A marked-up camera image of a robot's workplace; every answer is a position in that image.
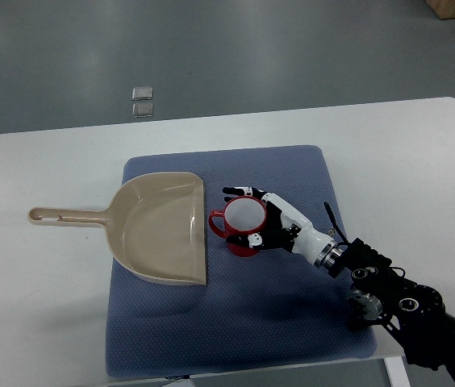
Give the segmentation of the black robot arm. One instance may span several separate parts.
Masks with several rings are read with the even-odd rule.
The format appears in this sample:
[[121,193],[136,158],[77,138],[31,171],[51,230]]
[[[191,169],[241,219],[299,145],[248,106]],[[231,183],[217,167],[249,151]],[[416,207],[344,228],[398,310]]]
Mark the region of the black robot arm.
[[455,382],[455,318],[437,290],[407,279],[404,269],[360,239],[343,239],[315,264],[331,277],[350,272],[350,329],[383,327],[409,364],[433,371],[445,367]]

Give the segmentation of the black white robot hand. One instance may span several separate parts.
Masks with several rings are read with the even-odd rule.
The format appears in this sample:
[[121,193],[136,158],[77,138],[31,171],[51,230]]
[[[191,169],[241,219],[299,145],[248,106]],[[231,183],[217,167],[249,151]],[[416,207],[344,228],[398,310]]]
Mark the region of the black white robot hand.
[[261,231],[248,235],[228,236],[231,245],[253,251],[282,248],[304,256],[315,267],[329,266],[340,255],[336,241],[317,231],[306,215],[275,193],[254,187],[224,187],[226,201],[238,197],[251,197],[263,202],[267,220]]

